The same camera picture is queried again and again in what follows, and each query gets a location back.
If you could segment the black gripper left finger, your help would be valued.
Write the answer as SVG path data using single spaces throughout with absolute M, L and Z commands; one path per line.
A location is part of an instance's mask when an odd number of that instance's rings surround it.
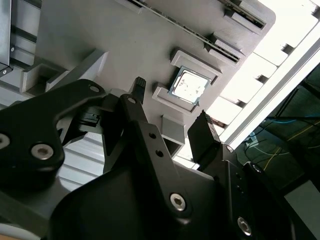
M 101 214 L 141 211 L 189 218 L 193 206 L 158 128 L 135 93 L 119 97 L 80 79 L 0 112 L 0 184 L 46 189 L 65 160 L 63 147 L 102 134 L 111 169 L 69 194 L 63 204 Z

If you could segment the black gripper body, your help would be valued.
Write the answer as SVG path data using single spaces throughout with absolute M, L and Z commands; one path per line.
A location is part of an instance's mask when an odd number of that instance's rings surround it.
M 229 163 L 200 173 L 171 161 L 125 164 L 68 194 L 49 223 L 51 240 L 227 240 L 221 183 Z

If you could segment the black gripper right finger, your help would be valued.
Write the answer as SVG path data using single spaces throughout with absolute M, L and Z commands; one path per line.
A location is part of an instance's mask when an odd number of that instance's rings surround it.
M 213 223 L 218 239 L 295 239 L 294 223 L 265 172 L 251 161 L 238 162 L 209 115 L 202 111 L 187 134 L 199 171 L 213 177 L 216 186 Z

